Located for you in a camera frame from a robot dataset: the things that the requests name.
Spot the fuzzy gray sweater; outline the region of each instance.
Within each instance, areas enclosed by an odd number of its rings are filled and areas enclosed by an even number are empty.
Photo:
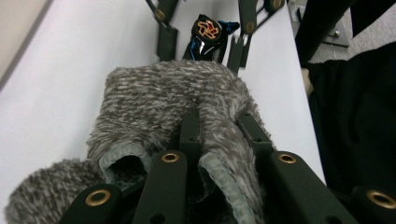
[[[182,116],[199,110],[203,149],[198,169],[205,192],[219,187],[228,212],[220,223],[263,223],[263,190],[255,157],[235,125],[250,113],[262,126],[246,84],[227,68],[211,62],[156,63],[118,68],[106,80],[86,161],[61,161],[27,177],[11,194],[8,223],[57,223],[85,188],[107,182],[132,186],[150,170]]]

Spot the black fabric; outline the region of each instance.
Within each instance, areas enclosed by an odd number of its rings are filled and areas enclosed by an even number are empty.
[[[358,0],[350,8],[353,36],[358,35],[376,21],[396,0]]]
[[[396,43],[303,67],[328,186],[347,195],[357,186],[396,192]]]

